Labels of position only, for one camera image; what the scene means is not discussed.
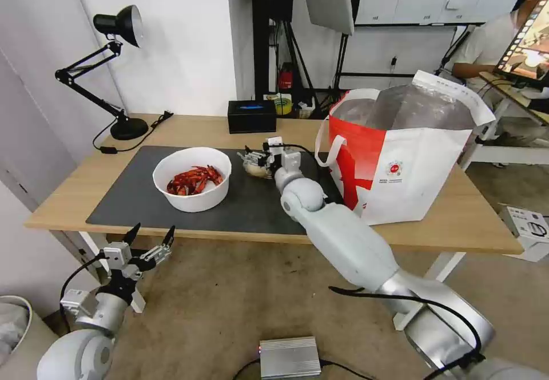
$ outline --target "white shirt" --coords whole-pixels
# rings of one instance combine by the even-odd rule
[[[477,27],[453,56],[450,69],[456,62],[496,65],[518,32],[517,13],[502,15]],[[484,84],[479,77],[467,79],[467,86],[475,92]]]

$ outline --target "logo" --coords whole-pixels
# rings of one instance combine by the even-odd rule
[[[400,177],[402,174],[402,161],[393,161],[387,164],[385,172],[389,177]]]

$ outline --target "screen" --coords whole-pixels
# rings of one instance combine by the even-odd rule
[[[496,72],[549,86],[549,0],[539,0]]]

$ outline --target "lamp arm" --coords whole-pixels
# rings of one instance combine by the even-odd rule
[[[96,95],[90,93],[88,90],[86,90],[81,85],[78,85],[76,83],[76,78],[90,72],[91,70],[103,65],[104,63],[112,60],[113,58],[116,58],[120,55],[122,49],[122,43],[119,41],[111,41],[107,45],[105,45],[103,48],[98,49],[95,52],[92,52],[88,56],[82,58],[81,60],[78,60],[77,62],[69,65],[66,68],[58,69],[55,71],[55,78],[57,81],[61,82],[62,84],[66,85],[67,87],[73,89],[78,94],[82,95],[83,97],[87,98],[91,102],[97,104],[102,109],[107,111],[108,113],[112,114],[114,117],[122,120],[127,120],[128,117],[124,113],[124,109],[116,106],[114,104],[111,104],[105,100],[102,100],[101,98],[97,97]],[[104,51],[111,50],[113,53],[112,55],[94,63],[91,65],[79,67],[80,64],[90,60],[91,58],[95,57],[98,54],[101,54]]]

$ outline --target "black desk lamp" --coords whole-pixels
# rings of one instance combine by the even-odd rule
[[[116,117],[116,123],[110,128],[110,134],[114,139],[132,140],[134,138],[141,137],[149,130],[149,126],[144,120],[140,118],[128,117],[124,113],[123,108],[100,99],[85,88],[78,85],[75,81],[78,77],[120,55],[122,50],[122,42],[116,40],[116,35],[120,35],[133,46],[139,47],[139,43],[143,40],[139,10],[135,5],[130,5],[123,8],[116,16],[97,14],[93,17],[93,25],[100,33],[105,34],[106,38],[111,41],[103,48],[95,51],[87,57],[84,57],[74,64],[69,65],[67,68],[57,70],[55,72],[55,77],[57,81],[60,81],[69,88],[72,88],[91,102],[95,102],[102,109]],[[80,66],[83,62],[86,62],[107,50],[112,52],[110,56],[103,58],[94,64]]]

